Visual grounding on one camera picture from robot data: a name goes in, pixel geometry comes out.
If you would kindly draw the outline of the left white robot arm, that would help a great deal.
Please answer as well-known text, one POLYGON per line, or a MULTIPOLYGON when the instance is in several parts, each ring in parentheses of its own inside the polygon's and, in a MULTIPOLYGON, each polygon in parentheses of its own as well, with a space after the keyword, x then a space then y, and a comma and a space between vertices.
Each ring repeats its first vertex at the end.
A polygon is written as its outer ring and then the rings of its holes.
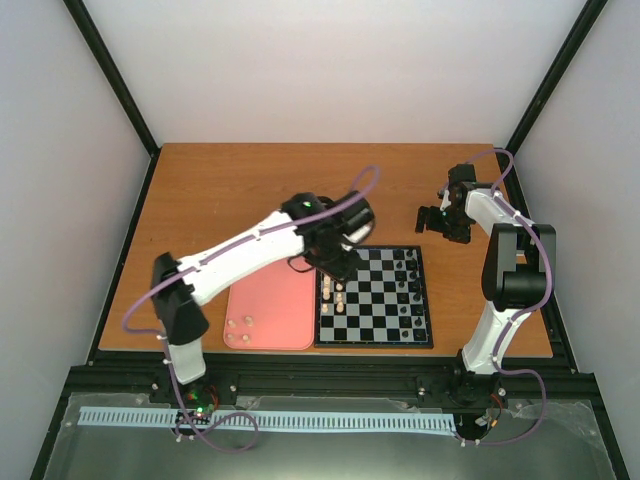
POLYGON ((331 279, 352 279, 355 250, 375 227, 364 195, 351 191, 338 200, 299 193, 251 229, 203 252, 153 265, 151 302, 162 324, 172 388, 186 402, 208 390, 202 338, 209 323, 202 312, 219 293, 277 261, 301 257, 331 279))

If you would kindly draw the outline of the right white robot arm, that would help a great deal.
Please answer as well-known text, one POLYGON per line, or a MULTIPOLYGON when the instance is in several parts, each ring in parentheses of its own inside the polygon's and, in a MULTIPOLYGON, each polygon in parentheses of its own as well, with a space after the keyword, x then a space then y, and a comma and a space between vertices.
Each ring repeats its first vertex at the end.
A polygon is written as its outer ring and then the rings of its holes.
POLYGON ((448 172, 438 193, 439 206, 421 206, 415 231, 433 231, 468 244, 479 225, 489 243, 481 275, 486 304, 478 325, 456 357, 449 398, 471 406, 497 389, 497 375, 515 333, 524 320, 544 306, 553 292, 556 231, 516 210, 499 189, 476 178, 471 164, 448 172))

